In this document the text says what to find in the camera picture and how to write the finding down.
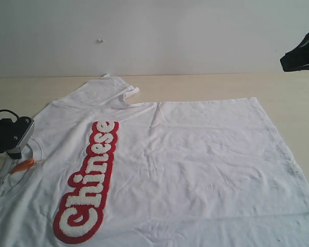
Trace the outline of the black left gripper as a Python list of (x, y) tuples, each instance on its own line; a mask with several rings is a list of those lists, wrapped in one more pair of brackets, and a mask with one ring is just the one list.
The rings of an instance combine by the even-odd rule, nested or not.
[(19, 117), (14, 122), (11, 118), (0, 119), (0, 154), (6, 152), (12, 159), (19, 159), (22, 157), (21, 151), (13, 152), (21, 137), (21, 132), (17, 129)]

